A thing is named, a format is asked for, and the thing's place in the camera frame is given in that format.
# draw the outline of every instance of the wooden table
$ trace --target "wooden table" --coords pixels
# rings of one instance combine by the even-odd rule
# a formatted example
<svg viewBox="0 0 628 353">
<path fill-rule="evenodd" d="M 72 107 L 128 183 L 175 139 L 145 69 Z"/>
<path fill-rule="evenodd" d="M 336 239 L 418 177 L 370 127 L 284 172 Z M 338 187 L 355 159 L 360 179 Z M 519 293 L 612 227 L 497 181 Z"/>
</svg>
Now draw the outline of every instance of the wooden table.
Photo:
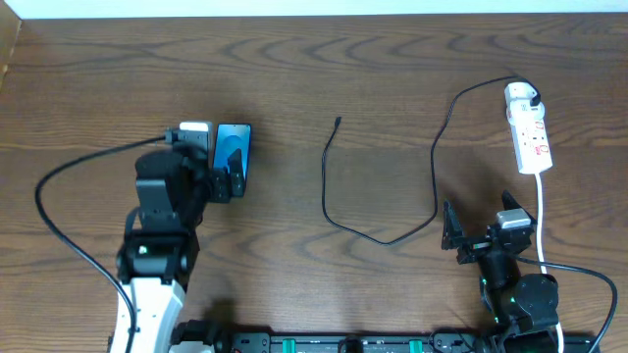
<svg viewBox="0 0 628 353">
<path fill-rule="evenodd" d="M 392 239 L 432 212 L 429 148 L 453 96 L 512 72 L 547 106 L 547 258 L 615 281 L 624 296 L 602 348 L 625 351 L 626 24 L 626 15 L 27 21 L 0 94 L 0 351 L 105 349 L 116 293 L 48 231 L 33 188 L 74 157 L 184 120 L 251 123 L 254 137 L 244 199 L 205 212 L 182 320 L 276 331 L 489 327 L 477 266 L 440 249 L 441 213 L 392 248 L 338 231 L 321 212 L 320 162 L 343 116 L 330 214 Z M 534 178 L 517 173 L 502 89 L 464 96 L 436 151 L 441 201 L 469 233 L 494 221 L 503 189 L 537 211 Z M 151 148 L 81 165 L 44 191 L 59 227 L 113 272 L 137 204 L 133 163 Z M 607 286 L 551 273 L 565 330 L 597 332 Z"/>
</svg>

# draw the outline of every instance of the black cord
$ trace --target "black cord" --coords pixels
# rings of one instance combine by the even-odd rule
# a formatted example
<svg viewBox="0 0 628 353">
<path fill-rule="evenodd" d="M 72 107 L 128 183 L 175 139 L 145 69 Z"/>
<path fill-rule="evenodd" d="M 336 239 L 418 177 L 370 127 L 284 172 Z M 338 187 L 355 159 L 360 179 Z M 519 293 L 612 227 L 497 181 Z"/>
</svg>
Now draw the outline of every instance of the black cord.
<svg viewBox="0 0 628 353">
<path fill-rule="evenodd" d="M 439 133 L 437 133 L 436 138 L 434 138 L 434 142 L 432 143 L 432 148 L 430 149 L 430 168 L 432 170 L 432 190 L 434 192 L 434 212 L 432 213 L 432 216 L 430 216 L 430 218 L 428 218 L 424 223 L 422 223 L 421 225 L 419 225 L 418 227 L 416 227 L 415 229 L 407 232 L 406 234 L 398 237 L 397 239 L 393 239 L 391 241 L 382 241 L 382 240 L 378 240 L 374 237 L 371 237 L 363 232 L 357 231 L 355 229 L 352 229 L 350 227 L 345 227 L 345 226 L 341 226 L 339 224 L 337 224 L 336 222 L 332 221 L 332 219 L 330 219 L 330 217 L 327 215 L 327 207 L 325 206 L 325 187 L 326 187 L 326 181 L 325 181 L 325 169 L 326 169 L 326 165 L 327 165 L 327 150 L 330 148 L 330 145 L 332 144 L 332 140 L 334 139 L 334 136 L 336 136 L 336 132 L 338 131 L 338 127 L 340 126 L 340 121 L 341 121 L 341 117 L 337 117 L 336 118 L 336 122 L 334 125 L 334 132 L 332 132 L 332 136 L 330 136 L 330 140 L 327 142 L 327 145 L 325 146 L 325 150 L 323 150 L 323 196 L 322 196 L 322 204 L 323 204 L 323 216 L 325 216 L 325 219 L 327 220 L 327 222 L 330 223 L 330 225 L 337 227 L 339 229 L 342 229 L 344 231 L 348 231 L 350 233 L 353 233 L 357 236 L 363 237 L 369 241 L 372 241 L 378 245 L 383 245 L 383 246 L 390 246 L 390 245 L 395 245 L 397 243 L 399 243 L 401 240 L 407 238 L 408 236 L 416 233 L 417 231 L 423 229 L 424 227 L 426 227 L 435 217 L 436 214 L 439 211 L 439 197 L 437 194 L 437 190 L 436 190 L 436 174 L 434 172 L 434 149 L 436 148 L 436 144 L 437 142 L 439 142 L 439 138 L 441 138 L 441 135 L 443 134 L 443 132 L 445 132 L 445 128 L 447 127 L 447 124 L 449 124 L 449 120 L 451 119 L 451 114 L 453 113 L 453 107 L 455 106 L 455 102 L 458 100 L 458 98 L 460 98 L 460 96 L 462 96 L 464 93 L 473 90 L 475 88 L 478 87 L 482 87 L 484 85 L 487 84 L 491 84 L 491 83 L 495 83 L 495 82 L 499 82 L 499 81 L 503 81 L 503 80 L 507 80 L 507 79 L 515 79 L 515 78 L 519 78 L 522 79 L 528 83 L 530 83 L 529 80 L 527 80 L 524 77 L 521 76 L 504 76 L 504 77 L 499 77 L 499 78 L 494 78 L 482 83 L 478 83 L 476 85 L 473 85 L 469 88 L 466 88 L 464 90 L 462 90 L 460 93 L 456 94 L 456 96 L 453 98 L 453 100 L 451 101 L 451 105 L 449 106 L 449 112 L 447 113 L 447 116 L 445 118 L 445 122 L 443 123 L 443 126 L 441 126 L 441 129 L 439 130 Z M 535 90 L 537 91 L 537 95 L 535 96 L 535 98 L 540 98 L 541 97 L 541 92 L 539 92 L 538 89 L 535 88 Z"/>
<path fill-rule="evenodd" d="M 131 300 L 129 299 L 129 297 L 127 296 L 125 291 L 123 290 L 123 288 L 120 285 L 120 283 L 118 282 L 118 280 L 115 277 L 113 277 L 113 275 L 111 275 L 111 273 L 109 273 L 109 271 L 107 271 L 107 269 L 105 269 L 102 265 L 100 265 L 98 263 L 98 261 L 96 261 L 94 258 L 92 258 L 89 254 L 87 254 L 78 245 L 76 245 L 74 242 L 72 242 L 66 235 L 64 235 L 61 232 L 60 229 L 57 228 L 57 226 L 52 222 L 52 220 L 50 220 L 50 217 L 48 217 L 48 214 L 46 213 L 46 211 L 43 208 L 43 203 L 41 202 L 41 190 L 43 189 L 43 186 L 46 184 L 46 182 L 48 182 L 48 180 L 50 180 L 53 176 L 57 175 L 58 173 L 66 170 L 68 168 L 71 168 L 71 167 L 73 167 L 75 165 L 78 165 L 78 164 L 80 164 L 82 162 L 86 162 L 86 161 L 94 159 L 94 158 L 98 158 L 98 157 L 102 157 L 102 156 L 106 156 L 106 155 L 110 155 L 110 154 L 126 151 L 126 150 L 132 149 L 132 148 L 137 147 L 137 146 L 141 146 L 141 145 L 152 143 L 152 142 L 156 142 L 156 141 L 161 141 L 163 139 L 165 139 L 165 137 L 163 137 L 163 136 L 162 137 L 149 138 L 149 139 L 146 139 L 146 140 L 143 140 L 143 141 L 138 141 L 138 142 L 130 143 L 128 145 L 106 149 L 104 151 L 90 153 L 88 155 L 76 158 L 75 160 L 70 161 L 68 163 L 65 163 L 65 164 L 55 168 L 54 170 L 50 171 L 47 175 L 45 175 L 37 183 L 37 187 L 35 188 L 35 204 L 37 205 L 37 211 L 39 211 L 39 216 L 41 217 L 41 219 L 46 223 L 46 225 L 50 228 L 50 230 L 55 235 L 57 235 L 59 240 L 61 240 L 64 244 L 68 245 L 72 250 L 74 250 L 83 259 L 85 259 L 85 261 L 87 261 L 91 266 L 93 266 L 96 270 L 98 270 L 98 272 L 100 272 L 102 274 L 102 276 L 104 276 L 106 279 L 108 279 L 111 282 L 111 284 L 113 284 L 113 286 L 116 287 L 116 290 L 118 290 L 118 293 L 120 293 L 120 296 L 125 301 L 125 304 L 127 304 L 127 308 L 129 308 L 129 318 L 131 319 L 131 327 L 129 328 L 129 340 L 127 341 L 127 349 L 126 349 L 127 353 L 131 352 L 132 343 L 133 343 L 133 337 L 135 335 L 135 327 L 136 327 L 136 324 L 137 324 L 137 317 L 136 317 L 136 314 L 135 314 L 135 309 L 133 308 L 133 304 L 131 303 Z"/>
<path fill-rule="evenodd" d="M 434 345 L 434 336 L 435 334 L 439 333 L 439 332 L 443 332 L 445 330 L 450 330 L 453 331 L 455 333 L 457 333 L 460 336 L 460 339 L 462 339 L 462 343 L 464 343 L 465 346 L 467 346 L 467 348 L 469 348 L 468 351 L 464 352 L 464 353 L 471 353 L 471 352 L 475 352 L 475 349 L 471 346 L 471 344 L 469 344 L 469 342 L 467 342 L 466 339 L 464 339 L 464 336 L 462 335 L 462 333 L 460 333 L 459 330 L 455 329 L 455 328 L 438 328 L 434 331 L 432 331 L 432 333 L 430 333 L 430 335 L 428 336 L 428 344 L 430 346 L 432 346 L 432 349 L 436 352 L 436 353 L 444 353 L 442 350 L 438 349 L 435 345 Z"/>
<path fill-rule="evenodd" d="M 602 341 L 602 338 L 604 337 L 604 335 L 608 331 L 608 327 L 610 327 L 610 323 L 612 322 L 612 318 L 615 315 L 615 311 L 617 310 L 617 301 L 618 301 L 619 295 L 617 293 L 617 287 L 615 286 L 615 283 L 613 283 L 613 281 L 610 278 L 608 278 L 607 276 L 605 276 L 605 275 L 603 275 L 603 274 L 601 274 L 599 272 L 595 272 L 593 270 L 583 269 L 583 268 L 579 268 L 579 267 L 575 267 L 575 266 L 567 266 L 567 265 L 553 264 L 553 263 L 548 263 L 548 262 L 540 262 L 540 261 L 535 261 L 535 260 L 522 258 L 520 256 L 512 255 L 512 254 L 508 254 L 508 255 L 510 255 L 513 259 L 516 259 L 517 261 L 520 261 L 520 262 L 525 263 L 525 264 L 536 265 L 536 266 L 545 266 L 545 267 L 554 268 L 554 269 L 558 269 L 558 270 L 571 271 L 571 272 L 575 272 L 575 273 L 579 273 L 579 274 L 590 275 L 590 276 L 593 276 L 593 277 L 597 277 L 597 278 L 605 281 L 608 284 L 608 286 L 610 287 L 610 292 L 612 293 L 612 298 L 610 300 L 610 310 L 608 310 L 608 315 L 606 315 L 606 320 L 604 321 L 604 324 L 602 325 L 602 329 L 600 329 L 600 333 L 598 333 L 598 335 L 596 336 L 596 339 L 593 341 L 593 343 L 591 344 L 591 347 L 589 348 L 588 353 L 593 353 L 596 350 L 596 348 L 600 345 L 600 342 Z"/>
</svg>

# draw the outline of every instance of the white cable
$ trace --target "white cable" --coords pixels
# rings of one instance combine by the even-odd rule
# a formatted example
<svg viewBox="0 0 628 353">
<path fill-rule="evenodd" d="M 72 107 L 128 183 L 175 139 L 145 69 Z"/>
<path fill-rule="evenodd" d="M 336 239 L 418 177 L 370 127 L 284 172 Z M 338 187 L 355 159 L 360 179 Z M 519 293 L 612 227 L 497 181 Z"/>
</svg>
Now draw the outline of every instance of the white cable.
<svg viewBox="0 0 628 353">
<path fill-rule="evenodd" d="M 539 255 L 539 261 L 544 262 L 545 256 L 543 256 L 543 185 L 541 184 L 541 174 L 535 173 L 534 178 L 537 180 L 537 199 L 539 200 L 539 213 L 537 214 L 537 254 Z M 545 266 L 541 266 L 541 273 L 546 274 L 548 269 Z M 556 334 L 558 335 L 558 353 L 563 353 L 565 349 L 565 337 L 562 334 L 562 325 L 558 323 L 556 325 Z"/>
</svg>

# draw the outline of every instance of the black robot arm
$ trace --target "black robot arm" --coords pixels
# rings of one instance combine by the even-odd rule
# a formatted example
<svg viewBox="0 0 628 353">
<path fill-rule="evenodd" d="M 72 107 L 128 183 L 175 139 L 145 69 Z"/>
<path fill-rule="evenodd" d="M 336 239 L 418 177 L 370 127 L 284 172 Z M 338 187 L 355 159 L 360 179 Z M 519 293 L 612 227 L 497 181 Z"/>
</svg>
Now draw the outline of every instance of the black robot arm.
<svg viewBox="0 0 628 353">
<path fill-rule="evenodd" d="M 128 216 L 116 262 L 136 315 L 130 321 L 121 296 L 111 352 L 170 351 L 199 252 L 196 228 L 205 205 L 228 203 L 244 193 L 242 151 L 229 155 L 228 167 L 210 168 L 211 124 L 190 123 L 182 126 L 196 129 L 166 132 L 172 148 L 143 155 L 135 163 L 139 207 Z M 141 227 L 134 229 L 137 217 Z M 129 327 L 135 328 L 133 335 Z"/>
<path fill-rule="evenodd" d="M 531 245 L 530 236 L 537 222 L 509 192 L 503 192 L 501 201 L 504 211 L 497 213 L 496 222 L 487 227 L 486 234 L 469 237 L 451 204 L 445 201 L 441 247 L 457 249 L 460 265 L 480 266 L 481 296 L 495 316 L 497 327 L 476 341 L 479 352 L 506 352 L 507 345 L 517 339 L 529 341 L 530 337 L 525 337 L 529 334 L 537 337 L 532 340 L 538 342 L 537 348 L 547 348 L 548 342 L 538 337 L 558 324 L 558 284 L 550 275 L 521 276 L 513 255 Z M 551 346 L 549 351 L 555 352 L 554 344 Z"/>
</svg>

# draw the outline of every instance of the smartphone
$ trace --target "smartphone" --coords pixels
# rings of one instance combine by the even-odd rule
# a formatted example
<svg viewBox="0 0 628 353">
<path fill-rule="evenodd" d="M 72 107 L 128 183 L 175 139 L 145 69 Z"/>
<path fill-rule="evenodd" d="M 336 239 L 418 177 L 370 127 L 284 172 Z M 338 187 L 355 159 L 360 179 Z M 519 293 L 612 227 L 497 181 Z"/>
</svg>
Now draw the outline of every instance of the smartphone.
<svg viewBox="0 0 628 353">
<path fill-rule="evenodd" d="M 250 143 L 250 124 L 218 124 L 216 148 L 214 150 L 214 168 L 227 168 L 229 170 L 229 157 L 237 149 L 240 149 L 242 151 L 242 172 L 244 173 L 244 180 L 246 180 Z"/>
</svg>

